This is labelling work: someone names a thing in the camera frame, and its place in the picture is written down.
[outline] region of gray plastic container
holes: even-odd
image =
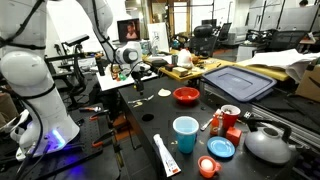
[[[261,99],[272,92],[276,80],[246,69],[224,66],[202,75],[206,83],[217,86],[240,102]]]

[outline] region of toothpaste tube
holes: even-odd
[[[174,174],[179,173],[181,169],[178,167],[177,163],[172,158],[168,149],[164,146],[160,135],[159,134],[154,135],[153,139],[159,148],[160,156],[162,159],[164,169],[166,170],[167,177],[170,177]]]

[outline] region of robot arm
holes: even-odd
[[[132,78],[135,81],[136,89],[143,94],[144,86],[141,78],[150,70],[150,66],[142,61],[142,50],[139,42],[128,42],[123,48],[116,51],[116,60],[119,64],[130,64]]]
[[[93,30],[104,48],[107,59],[109,59],[111,63],[117,63],[119,65],[130,64],[130,74],[135,81],[137,91],[142,93],[143,83],[141,78],[145,72],[150,70],[150,66],[144,64],[142,61],[140,43],[128,42],[126,46],[115,50],[109,42],[107,35],[107,30],[113,21],[113,15],[106,0],[78,0],[78,2],[90,18]]]

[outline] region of gray kettle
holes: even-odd
[[[256,127],[257,122],[269,123],[284,129],[282,137],[279,133],[269,127]],[[250,119],[247,124],[251,132],[245,138],[245,145],[251,153],[266,162],[276,165],[284,165],[291,158],[291,150],[288,147],[288,140],[291,135],[291,128],[283,123]]]

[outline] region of monitor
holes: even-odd
[[[213,28],[217,27],[217,19],[205,19],[201,21],[201,25],[211,24]]]
[[[120,42],[140,40],[140,21],[138,18],[117,21],[117,24]]]
[[[169,53],[169,38],[166,23],[148,24],[148,31],[151,46],[156,45],[159,51]]]

